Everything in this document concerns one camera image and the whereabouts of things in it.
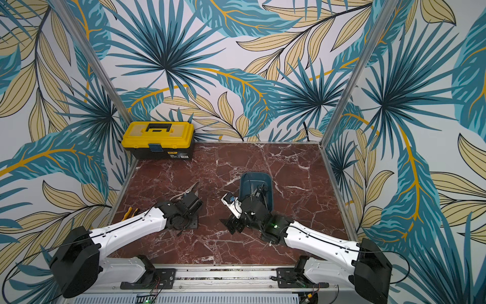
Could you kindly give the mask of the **cream green kitchen shears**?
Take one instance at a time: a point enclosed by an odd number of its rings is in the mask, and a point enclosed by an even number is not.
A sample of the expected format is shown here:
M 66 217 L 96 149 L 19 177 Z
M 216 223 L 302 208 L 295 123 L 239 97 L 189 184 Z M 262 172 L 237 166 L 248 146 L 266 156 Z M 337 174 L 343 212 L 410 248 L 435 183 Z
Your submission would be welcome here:
M 178 202 L 178 201 L 182 200 L 185 196 L 187 196 L 189 193 L 193 193 L 196 196 L 198 196 L 198 190 L 197 190 L 198 185 L 199 185 L 199 182 L 195 182 L 192 186 L 187 188 L 185 191 L 179 193 L 178 195 L 171 197 L 170 201 L 174 202 L 174 203 Z

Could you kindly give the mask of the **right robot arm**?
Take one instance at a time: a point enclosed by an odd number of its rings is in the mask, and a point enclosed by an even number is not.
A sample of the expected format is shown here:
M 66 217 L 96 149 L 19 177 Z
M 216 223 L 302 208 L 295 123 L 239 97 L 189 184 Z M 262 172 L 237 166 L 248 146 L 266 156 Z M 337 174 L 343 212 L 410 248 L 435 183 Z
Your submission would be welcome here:
M 392 264 L 369 239 L 358 243 L 319 233 L 296 220 L 273 214 L 257 196 L 239 201 L 227 193 L 221 202 L 232 213 L 224 222 L 231 234 L 254 229 L 269 244 L 310 253 L 310 258 L 296 264 L 297 277 L 305 282 L 354 288 L 371 303 L 388 302 Z

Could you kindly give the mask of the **yellow black toolbox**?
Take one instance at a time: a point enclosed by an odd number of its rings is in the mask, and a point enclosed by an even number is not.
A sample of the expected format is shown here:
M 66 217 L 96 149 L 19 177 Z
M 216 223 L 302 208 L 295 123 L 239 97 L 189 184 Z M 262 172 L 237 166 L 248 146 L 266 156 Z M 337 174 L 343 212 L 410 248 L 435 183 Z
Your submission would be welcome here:
M 121 144 L 138 160 L 190 160 L 194 133 L 188 122 L 133 122 Z

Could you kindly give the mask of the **yellow black pliers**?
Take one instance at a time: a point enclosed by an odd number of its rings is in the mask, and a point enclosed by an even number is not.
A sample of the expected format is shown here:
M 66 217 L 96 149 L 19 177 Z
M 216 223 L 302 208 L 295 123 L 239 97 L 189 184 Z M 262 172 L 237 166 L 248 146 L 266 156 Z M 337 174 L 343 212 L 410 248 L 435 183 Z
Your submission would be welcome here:
M 127 219 L 133 218 L 136 215 L 138 215 L 138 213 L 139 213 L 139 209 L 138 208 L 134 208 L 134 207 L 131 207 L 130 206 L 129 209 L 124 214 L 124 216 L 122 218 L 122 221 L 125 221 Z

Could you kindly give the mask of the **left aluminium corner post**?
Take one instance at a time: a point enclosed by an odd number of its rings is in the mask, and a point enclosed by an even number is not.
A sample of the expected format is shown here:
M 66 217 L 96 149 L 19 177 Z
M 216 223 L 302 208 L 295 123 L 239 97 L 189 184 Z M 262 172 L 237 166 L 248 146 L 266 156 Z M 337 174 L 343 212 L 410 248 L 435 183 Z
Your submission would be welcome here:
M 115 105 L 115 108 L 118 110 L 120 117 L 127 125 L 130 125 L 132 123 L 132 119 L 113 83 L 108 77 L 108 74 L 103 68 L 97 54 L 91 46 L 91 43 L 87 38 L 87 32 L 83 33 L 81 24 L 79 24 L 77 21 L 72 10 L 69 9 L 66 1 L 54 0 L 51 1 L 51 4 L 54 10 L 59 14 L 59 17 L 67 30 L 71 33 L 73 40 L 78 44 L 81 52 L 86 57 L 87 63 L 91 66 L 92 71 L 97 76 L 97 79 L 105 88 L 106 93 L 110 97 L 112 103 Z

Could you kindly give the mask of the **right aluminium corner post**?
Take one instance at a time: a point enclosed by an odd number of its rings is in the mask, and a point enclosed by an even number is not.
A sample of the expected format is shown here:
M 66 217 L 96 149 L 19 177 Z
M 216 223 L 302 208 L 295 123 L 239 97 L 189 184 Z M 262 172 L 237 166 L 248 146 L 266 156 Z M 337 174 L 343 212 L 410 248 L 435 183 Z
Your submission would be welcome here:
M 340 100 L 337 103 L 337 106 L 335 107 L 333 115 L 327 125 L 326 132 L 324 133 L 323 138 L 320 141 L 321 150 L 324 150 L 327 144 L 329 144 L 333 131 L 336 128 L 337 124 L 339 123 L 340 116 L 345 110 L 346 103 L 348 102 L 348 99 L 351 97 L 351 94 L 353 92 L 353 89 L 355 88 L 359 76 L 364 71 L 371 55 L 373 54 L 373 51 L 380 40 L 380 36 L 385 30 L 385 27 L 389 19 L 391 18 L 397 3 L 398 3 L 397 0 L 390 0 L 384 2 L 382 6 L 382 10 L 380 11 L 379 16 L 377 17 L 376 23 L 372 27 L 370 37 L 367 43 L 363 46 L 360 57 L 358 58 L 357 63 L 348 80 L 348 83 L 346 84 L 346 87 L 340 97 Z

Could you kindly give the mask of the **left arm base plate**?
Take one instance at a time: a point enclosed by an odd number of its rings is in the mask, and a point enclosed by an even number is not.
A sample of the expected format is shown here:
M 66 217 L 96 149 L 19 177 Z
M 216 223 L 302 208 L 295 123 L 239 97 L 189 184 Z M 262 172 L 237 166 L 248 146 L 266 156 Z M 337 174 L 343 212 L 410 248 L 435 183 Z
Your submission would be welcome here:
M 122 282 L 121 290 L 171 290 L 175 281 L 176 269 L 154 269 L 146 271 L 136 282 Z

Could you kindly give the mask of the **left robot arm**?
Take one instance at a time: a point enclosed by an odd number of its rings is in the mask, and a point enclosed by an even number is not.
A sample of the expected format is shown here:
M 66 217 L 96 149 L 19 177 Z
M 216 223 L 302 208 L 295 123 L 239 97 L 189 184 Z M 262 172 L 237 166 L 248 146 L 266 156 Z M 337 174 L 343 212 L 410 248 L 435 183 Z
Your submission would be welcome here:
M 162 201 L 133 218 L 91 231 L 70 231 L 49 262 L 63 298 L 75 298 L 93 286 L 119 283 L 123 290 L 167 288 L 171 278 L 145 255 L 112 258 L 120 248 L 164 230 L 182 232 L 197 223 L 203 202 L 195 192 Z

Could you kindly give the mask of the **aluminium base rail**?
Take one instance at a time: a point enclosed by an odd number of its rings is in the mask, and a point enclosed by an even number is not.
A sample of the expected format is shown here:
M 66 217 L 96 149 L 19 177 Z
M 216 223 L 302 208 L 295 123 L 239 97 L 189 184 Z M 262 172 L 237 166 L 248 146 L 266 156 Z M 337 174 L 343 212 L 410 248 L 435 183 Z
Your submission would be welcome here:
M 119 283 L 91 287 L 62 303 L 371 303 L 354 288 L 278 287 L 271 280 L 281 267 L 293 265 L 162 265 L 176 269 L 171 290 L 121 290 Z

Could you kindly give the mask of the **teal plastic storage box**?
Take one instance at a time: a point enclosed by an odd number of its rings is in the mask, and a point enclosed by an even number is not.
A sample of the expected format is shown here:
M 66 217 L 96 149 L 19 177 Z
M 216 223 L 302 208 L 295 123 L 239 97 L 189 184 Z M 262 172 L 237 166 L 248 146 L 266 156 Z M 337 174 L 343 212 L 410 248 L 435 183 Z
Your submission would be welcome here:
M 273 210 L 273 181 L 272 177 L 264 172 L 246 172 L 240 178 L 239 200 L 249 195 L 260 193 L 265 206 Z

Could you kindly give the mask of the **aluminium corner post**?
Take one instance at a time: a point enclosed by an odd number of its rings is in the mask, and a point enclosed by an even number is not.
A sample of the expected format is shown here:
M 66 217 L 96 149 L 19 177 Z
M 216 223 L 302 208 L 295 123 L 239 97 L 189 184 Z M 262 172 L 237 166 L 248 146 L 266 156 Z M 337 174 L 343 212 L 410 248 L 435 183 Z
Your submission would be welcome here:
M 105 88 L 106 93 L 110 97 L 112 103 L 115 105 L 115 108 L 118 110 L 120 117 L 127 125 L 130 125 L 132 123 L 132 119 L 113 83 L 108 77 L 108 74 L 103 68 L 97 54 L 91 46 L 91 43 L 87 38 L 87 32 L 83 33 L 81 24 L 79 24 L 77 21 L 72 10 L 69 9 L 66 1 L 54 0 L 51 1 L 51 4 L 54 10 L 59 14 L 59 17 L 67 30 L 71 33 L 73 40 L 78 44 L 81 52 L 86 57 L 87 63 L 91 66 L 92 71 L 97 76 L 97 79 Z
M 364 71 L 371 55 L 373 54 L 373 51 L 380 40 L 380 36 L 385 30 L 385 27 L 389 19 L 391 18 L 397 3 L 398 3 L 397 0 L 390 0 L 384 2 L 382 6 L 382 10 L 380 11 L 379 16 L 377 17 L 376 23 L 372 27 L 370 37 L 367 43 L 363 46 L 360 57 L 358 58 L 357 63 L 348 80 L 348 83 L 346 84 L 346 87 L 340 97 L 340 100 L 337 103 L 337 106 L 335 107 L 333 115 L 327 125 L 326 132 L 324 133 L 323 138 L 320 141 L 321 150 L 324 150 L 327 144 L 329 144 L 333 131 L 336 128 L 337 124 L 339 123 L 340 116 L 345 110 L 346 103 L 348 102 L 348 99 L 351 97 L 351 94 L 353 92 L 353 89 L 355 88 L 359 76 Z

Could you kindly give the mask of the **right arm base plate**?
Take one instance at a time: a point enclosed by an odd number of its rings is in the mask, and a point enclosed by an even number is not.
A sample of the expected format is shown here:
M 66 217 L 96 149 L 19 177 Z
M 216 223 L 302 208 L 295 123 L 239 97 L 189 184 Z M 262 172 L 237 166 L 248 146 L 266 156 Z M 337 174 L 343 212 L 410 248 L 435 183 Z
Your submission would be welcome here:
M 277 268 L 276 272 L 277 274 L 270 278 L 278 283 L 279 288 L 328 288 L 330 286 L 327 282 L 311 282 L 303 273 L 297 272 L 295 268 L 281 267 Z

